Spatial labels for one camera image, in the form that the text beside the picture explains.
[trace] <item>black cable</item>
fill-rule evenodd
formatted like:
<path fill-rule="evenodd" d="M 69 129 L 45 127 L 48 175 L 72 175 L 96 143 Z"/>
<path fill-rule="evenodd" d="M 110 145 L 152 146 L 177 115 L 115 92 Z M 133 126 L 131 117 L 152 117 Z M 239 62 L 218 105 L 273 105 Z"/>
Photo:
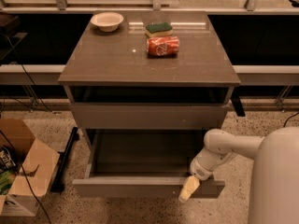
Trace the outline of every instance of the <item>black cable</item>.
<path fill-rule="evenodd" d="M 29 180 L 28 180 L 27 174 L 26 174 L 26 172 L 25 172 L 25 170 L 24 170 L 24 167 L 22 166 L 22 163 L 21 163 L 21 161 L 20 161 L 19 156 L 17 155 L 17 152 L 16 152 L 15 147 L 11 144 L 11 142 L 8 140 L 8 138 L 4 135 L 4 133 L 3 133 L 1 130 L 0 130 L 0 133 L 1 133 L 2 136 L 7 140 L 7 142 L 10 144 L 10 146 L 11 146 L 13 152 L 14 152 L 14 155 L 15 155 L 16 158 L 17 158 L 17 162 L 18 162 L 18 163 L 20 164 L 20 166 L 21 166 L 21 170 L 22 170 L 22 172 L 24 173 L 25 179 L 26 179 L 26 181 L 27 181 L 27 184 L 28 184 L 28 187 L 29 187 L 31 193 L 32 193 L 33 196 L 35 197 L 35 199 L 36 199 L 36 201 L 38 202 L 38 204 L 40 205 L 40 207 L 43 209 L 43 211 L 44 211 L 44 213 L 45 213 L 45 215 L 46 215 L 46 217 L 47 217 L 47 219 L 48 219 L 49 224 L 51 224 L 51 221 L 50 221 L 50 217 L 49 217 L 49 215 L 48 215 L 48 212 L 46 211 L 45 207 L 43 206 L 43 204 L 41 203 L 41 201 L 38 200 L 38 198 L 36 197 L 34 191 L 32 190 L 32 187 L 31 187 L 30 182 L 29 182 Z"/>
<path fill-rule="evenodd" d="M 39 109 L 39 108 L 32 107 L 32 106 L 30 106 L 30 105 L 28 105 L 28 104 L 26 104 L 26 103 L 24 103 L 24 102 L 22 102 L 22 101 L 20 101 L 20 100 L 18 100 L 18 99 L 16 99 L 16 98 L 13 98 L 13 97 L 11 97 L 11 96 L 8 96 L 8 98 L 11 99 L 11 100 L 15 100 L 15 101 L 19 102 L 20 104 L 22 104 L 22 105 L 24 105 L 24 106 L 26 106 L 26 107 L 29 107 L 29 108 L 31 108 L 31 109 L 33 108 L 34 110 L 37 110 L 37 111 L 44 111 L 44 112 L 47 112 L 47 110 L 43 110 L 43 109 Z"/>
<path fill-rule="evenodd" d="M 292 116 L 289 116 L 289 117 L 287 118 L 287 120 L 284 122 L 284 124 L 283 124 L 283 128 L 286 127 L 287 122 L 288 122 L 291 118 L 293 118 L 293 117 L 295 117 L 295 116 L 297 116 L 297 115 L 299 115 L 299 112 L 297 112 L 296 114 L 294 114 L 294 115 L 292 115 Z"/>
<path fill-rule="evenodd" d="M 0 108 L 0 118 L 2 117 L 2 112 L 4 111 L 4 108 L 6 106 L 6 95 L 2 91 L 3 94 L 3 103 L 0 102 L 1 108 Z"/>
<path fill-rule="evenodd" d="M 3 34 L 3 36 L 5 36 L 6 39 L 8 40 L 8 42 L 9 42 L 9 44 L 10 44 L 10 46 L 11 46 L 13 52 L 16 54 L 17 58 L 18 58 L 19 60 L 21 60 L 21 59 L 20 59 L 20 56 L 19 56 L 19 54 L 18 54 L 18 52 L 17 52 L 17 51 L 15 50 L 15 48 L 13 47 L 13 45 L 12 45 L 12 43 L 11 43 L 11 41 L 10 41 L 10 38 L 9 38 L 7 35 L 4 35 L 4 34 Z M 32 84 L 35 85 L 35 82 L 34 82 L 33 79 L 31 78 L 31 76 L 29 75 L 29 73 L 26 71 L 24 65 L 23 65 L 22 63 L 20 63 L 20 66 L 21 66 L 21 68 L 23 69 L 23 71 L 25 72 L 26 76 L 29 77 L 29 79 L 30 79 L 30 81 L 32 82 Z M 48 107 L 45 105 L 45 103 L 43 102 L 42 99 L 38 98 L 38 100 L 40 100 L 41 104 L 42 104 L 43 106 L 45 106 L 45 107 L 49 110 L 49 112 L 51 112 L 51 113 L 54 114 L 54 112 L 53 112 L 50 108 L 48 108 Z"/>

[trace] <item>terrazzo floor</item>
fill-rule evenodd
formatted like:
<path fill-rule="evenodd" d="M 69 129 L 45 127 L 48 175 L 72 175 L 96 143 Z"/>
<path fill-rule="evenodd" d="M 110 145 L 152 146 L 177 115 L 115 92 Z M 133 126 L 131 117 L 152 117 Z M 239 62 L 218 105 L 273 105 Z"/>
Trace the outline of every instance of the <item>terrazzo floor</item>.
<path fill-rule="evenodd" d="M 267 135 L 281 128 L 292 112 L 247 111 L 243 118 L 229 112 L 223 130 L 242 135 Z M 2 119 L 23 119 L 33 134 L 53 147 L 63 151 L 75 121 L 72 114 L 63 111 L 49 112 L 5 111 Z M 298 126 L 299 117 L 290 119 L 288 126 Z M 225 188 L 218 199 L 190 199 L 180 203 L 177 199 L 147 198 L 81 198 L 72 186 L 73 179 L 84 176 L 89 149 L 79 131 L 80 138 L 74 144 L 64 175 L 65 191 L 49 192 L 42 203 L 51 223 L 247 223 L 249 208 L 249 184 L 253 161 L 237 156 L 215 173 L 216 180 L 224 180 Z M 2 224 L 48 223 L 39 209 L 36 217 L 0 217 Z"/>

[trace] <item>green sponge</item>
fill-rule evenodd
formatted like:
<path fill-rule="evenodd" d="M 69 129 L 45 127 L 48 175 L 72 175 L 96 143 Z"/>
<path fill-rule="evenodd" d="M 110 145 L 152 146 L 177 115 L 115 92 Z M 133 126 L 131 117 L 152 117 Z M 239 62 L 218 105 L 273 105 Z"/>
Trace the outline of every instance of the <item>green sponge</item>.
<path fill-rule="evenodd" d="M 172 26 L 167 22 L 154 23 L 146 26 L 146 35 L 148 37 L 168 36 L 172 33 Z"/>

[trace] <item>bowl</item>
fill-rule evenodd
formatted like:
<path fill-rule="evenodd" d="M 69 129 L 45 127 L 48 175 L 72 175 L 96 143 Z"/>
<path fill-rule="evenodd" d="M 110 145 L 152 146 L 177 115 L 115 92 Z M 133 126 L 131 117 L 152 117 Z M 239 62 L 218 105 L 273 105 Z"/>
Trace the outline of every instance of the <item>bowl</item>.
<path fill-rule="evenodd" d="M 123 21 L 123 16 L 116 12 L 103 12 L 93 15 L 91 23 L 97 26 L 102 32 L 113 32 L 118 29 Z"/>

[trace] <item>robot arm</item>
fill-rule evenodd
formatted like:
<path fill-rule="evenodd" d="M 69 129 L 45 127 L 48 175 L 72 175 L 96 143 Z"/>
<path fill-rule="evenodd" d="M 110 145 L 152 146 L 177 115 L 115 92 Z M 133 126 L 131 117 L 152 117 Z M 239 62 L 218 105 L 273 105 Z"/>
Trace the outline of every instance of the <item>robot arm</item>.
<path fill-rule="evenodd" d="M 221 130 L 206 133 L 205 147 L 191 163 L 179 199 L 186 202 L 219 165 L 235 154 L 254 160 L 249 224 L 297 224 L 299 220 L 299 127 L 276 130 L 266 137 L 234 136 Z"/>
<path fill-rule="evenodd" d="M 237 136 L 213 129 L 204 137 L 204 148 L 193 159 L 190 172 L 199 180 L 207 180 L 220 165 L 237 154 L 253 159 L 264 137 Z"/>

